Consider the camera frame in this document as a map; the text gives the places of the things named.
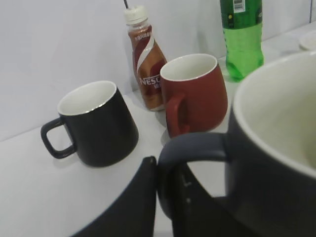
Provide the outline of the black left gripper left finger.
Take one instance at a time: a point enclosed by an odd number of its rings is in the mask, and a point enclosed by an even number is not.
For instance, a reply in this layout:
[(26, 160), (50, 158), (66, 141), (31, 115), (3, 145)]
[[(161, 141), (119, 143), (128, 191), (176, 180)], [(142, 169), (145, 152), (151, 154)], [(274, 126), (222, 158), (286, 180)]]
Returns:
[(152, 237), (156, 215), (157, 161), (143, 158), (121, 195), (75, 237)]

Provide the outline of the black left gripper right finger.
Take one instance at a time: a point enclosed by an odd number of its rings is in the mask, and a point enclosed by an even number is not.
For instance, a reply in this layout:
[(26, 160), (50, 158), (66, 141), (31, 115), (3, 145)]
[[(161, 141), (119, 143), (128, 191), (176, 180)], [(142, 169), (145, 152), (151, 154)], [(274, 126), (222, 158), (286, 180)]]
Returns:
[(172, 172), (172, 227), (175, 237), (248, 237), (249, 229), (239, 223), (201, 186), (190, 168)]

